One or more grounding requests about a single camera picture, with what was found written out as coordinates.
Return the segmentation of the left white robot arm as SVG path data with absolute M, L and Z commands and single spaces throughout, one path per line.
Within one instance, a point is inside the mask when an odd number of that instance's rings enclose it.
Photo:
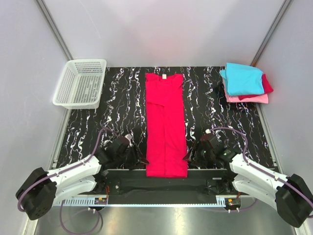
M 105 190 L 108 171 L 119 165 L 133 170 L 149 165 L 149 161 L 128 137 L 120 136 L 72 164 L 49 171 L 39 167 L 16 193 L 18 210 L 37 220 L 63 200 L 81 193 L 100 194 Z

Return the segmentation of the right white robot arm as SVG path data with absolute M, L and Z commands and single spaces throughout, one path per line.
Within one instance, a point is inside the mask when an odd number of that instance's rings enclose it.
M 245 193 L 268 204 L 295 228 L 313 216 L 313 194 L 302 177 L 270 170 L 239 150 L 223 146 L 212 133 L 194 141 L 183 160 L 194 166 L 214 164 L 227 170 L 228 178 L 222 181 L 224 192 Z

